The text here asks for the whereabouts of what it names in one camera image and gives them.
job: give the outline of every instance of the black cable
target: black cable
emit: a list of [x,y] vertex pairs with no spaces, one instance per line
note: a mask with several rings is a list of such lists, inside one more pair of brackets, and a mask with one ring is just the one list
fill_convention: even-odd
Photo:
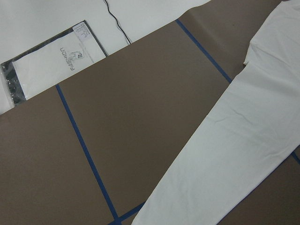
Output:
[[108,2],[107,2],[106,0],[104,0],[104,1],[105,1],[106,5],[107,5],[108,13],[116,20],[119,29],[122,31],[122,33],[123,33],[124,36],[126,37],[126,39],[127,39],[127,41],[129,42],[129,44],[131,44],[131,41],[129,40],[128,36],[127,36],[126,33],[124,32],[124,30],[121,28],[118,19],[117,19],[117,18],[111,13],[111,11],[109,10]]

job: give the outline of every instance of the black cord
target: black cord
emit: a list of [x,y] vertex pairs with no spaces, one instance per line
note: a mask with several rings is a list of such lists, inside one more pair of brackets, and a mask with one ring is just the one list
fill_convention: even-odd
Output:
[[107,5],[108,13],[116,20],[119,29],[122,31],[122,33],[123,33],[124,36],[126,37],[126,39],[127,39],[127,41],[129,42],[129,44],[131,44],[131,41],[129,40],[128,36],[127,36],[126,33],[124,32],[124,30],[121,28],[118,19],[117,19],[117,18],[111,13],[111,11],[109,10],[108,2],[107,2],[106,0],[104,0],[104,1],[105,1],[106,5]]

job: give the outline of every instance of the wire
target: wire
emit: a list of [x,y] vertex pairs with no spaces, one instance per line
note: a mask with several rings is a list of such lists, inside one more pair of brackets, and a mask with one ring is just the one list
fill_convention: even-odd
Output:
[[116,20],[117,26],[119,27],[119,29],[122,31],[122,33],[123,33],[124,36],[126,37],[126,39],[127,39],[127,41],[129,42],[129,44],[131,44],[131,41],[129,40],[128,36],[127,36],[126,33],[124,32],[124,30],[121,28],[118,19],[111,13],[111,11],[110,11],[110,9],[109,9],[108,2],[107,2],[106,0],[104,0],[104,1],[105,1],[106,5],[107,5],[108,13]]

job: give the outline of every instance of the white sticker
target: white sticker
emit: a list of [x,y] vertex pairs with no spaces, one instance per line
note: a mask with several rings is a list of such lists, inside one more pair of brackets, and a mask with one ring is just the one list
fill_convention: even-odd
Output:
[[84,22],[81,22],[74,26],[73,31],[82,42],[93,37],[92,33]]
[[68,54],[67,59],[68,60],[79,60],[83,58],[83,52],[81,51],[76,51],[76,52],[71,52]]

